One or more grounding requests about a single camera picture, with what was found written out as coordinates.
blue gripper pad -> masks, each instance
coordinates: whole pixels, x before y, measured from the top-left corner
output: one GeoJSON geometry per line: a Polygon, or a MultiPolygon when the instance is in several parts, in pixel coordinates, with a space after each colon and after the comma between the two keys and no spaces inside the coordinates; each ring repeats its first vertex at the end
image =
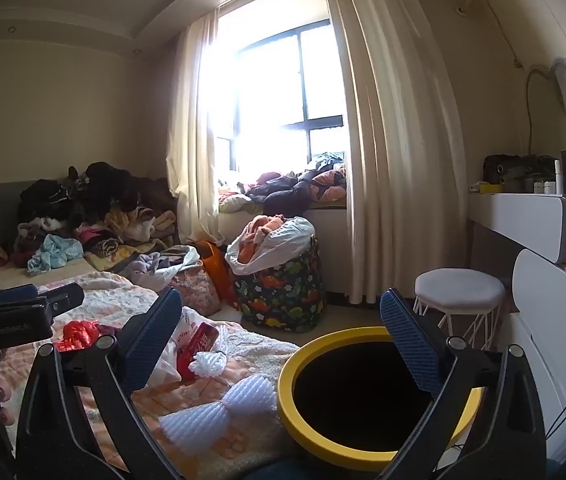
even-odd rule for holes
{"type": "Polygon", "coordinates": [[[392,288],[381,296],[380,311],[381,320],[414,382],[420,390],[436,398],[446,378],[442,375],[444,334],[436,325],[429,326],[428,320],[415,314],[401,294],[392,288]]]}
{"type": "Polygon", "coordinates": [[[31,283],[0,290],[0,302],[3,301],[5,303],[33,300],[37,296],[38,289],[36,288],[36,285],[32,285],[31,283]]]}
{"type": "Polygon", "coordinates": [[[123,393],[144,388],[163,349],[181,319],[183,302],[174,288],[164,289],[144,314],[132,316],[118,335],[117,379],[123,393]]]}

window frame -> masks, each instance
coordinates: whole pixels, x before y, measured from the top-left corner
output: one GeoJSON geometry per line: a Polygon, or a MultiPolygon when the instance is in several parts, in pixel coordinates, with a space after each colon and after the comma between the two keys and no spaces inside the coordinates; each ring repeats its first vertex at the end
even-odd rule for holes
{"type": "MultiPolygon", "coordinates": [[[[312,30],[313,28],[327,27],[331,25],[332,22],[327,20],[320,20],[319,22],[308,23],[302,25],[301,27],[291,28],[284,32],[279,32],[274,36],[269,38],[264,38],[263,40],[256,41],[255,43],[249,44],[246,47],[238,50],[236,52],[237,56],[240,56],[244,52],[258,48],[268,43],[274,41],[282,40],[284,38],[289,38],[291,36],[297,37],[298,45],[298,60],[299,60],[299,72],[301,76],[301,98],[303,103],[303,120],[297,123],[285,124],[279,126],[281,130],[295,130],[295,131],[305,131],[305,138],[307,139],[307,161],[312,160],[312,139],[310,135],[311,130],[323,130],[325,128],[339,128],[343,127],[343,115],[319,117],[316,119],[310,119],[307,113],[307,97],[305,94],[305,71],[303,66],[303,48],[301,47],[301,33],[306,30],[312,30]]],[[[220,136],[221,139],[226,139],[230,142],[230,170],[235,171],[236,166],[236,148],[235,141],[239,137],[241,131],[241,115],[239,110],[239,94],[236,92],[236,102],[234,103],[234,131],[231,138],[220,136]]]]}

orange bag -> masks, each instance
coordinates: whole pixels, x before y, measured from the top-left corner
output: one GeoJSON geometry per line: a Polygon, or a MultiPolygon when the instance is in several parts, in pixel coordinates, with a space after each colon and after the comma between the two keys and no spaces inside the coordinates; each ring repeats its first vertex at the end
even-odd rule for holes
{"type": "Polygon", "coordinates": [[[234,294],[229,269],[225,267],[223,253],[218,250],[217,246],[207,240],[197,241],[195,247],[201,256],[201,260],[203,260],[205,270],[217,288],[218,297],[232,306],[237,306],[236,294],[234,294]]]}

white stool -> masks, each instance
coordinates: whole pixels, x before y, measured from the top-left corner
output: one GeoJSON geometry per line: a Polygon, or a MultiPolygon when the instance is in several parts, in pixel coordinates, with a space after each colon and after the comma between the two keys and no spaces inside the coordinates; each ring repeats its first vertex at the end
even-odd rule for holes
{"type": "Polygon", "coordinates": [[[490,348],[505,297],[503,283],[477,270],[435,269],[416,278],[414,291],[414,311],[424,315],[432,307],[442,312],[439,328],[447,323],[448,335],[453,335],[452,315],[476,316],[463,338],[474,347],[474,339],[483,324],[485,339],[481,350],[490,348]]]}

towel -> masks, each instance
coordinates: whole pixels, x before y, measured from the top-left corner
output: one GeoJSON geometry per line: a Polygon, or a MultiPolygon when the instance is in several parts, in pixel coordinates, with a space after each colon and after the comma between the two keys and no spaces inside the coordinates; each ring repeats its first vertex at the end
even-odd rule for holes
{"type": "Polygon", "coordinates": [[[176,221],[176,215],[174,211],[165,211],[162,215],[158,216],[156,220],[154,220],[154,228],[157,231],[164,231],[169,226],[173,225],[176,221]]]}
{"type": "Polygon", "coordinates": [[[43,244],[28,261],[29,274],[42,274],[63,267],[70,260],[82,258],[82,245],[73,238],[47,235],[43,244]]]}
{"type": "Polygon", "coordinates": [[[176,219],[172,211],[166,211],[159,218],[154,218],[154,212],[149,208],[138,207],[133,211],[125,213],[117,206],[114,206],[109,213],[105,215],[105,225],[116,236],[121,237],[124,241],[147,242],[152,237],[154,229],[154,221],[159,221],[159,229],[165,229],[172,225],[176,219]]]}

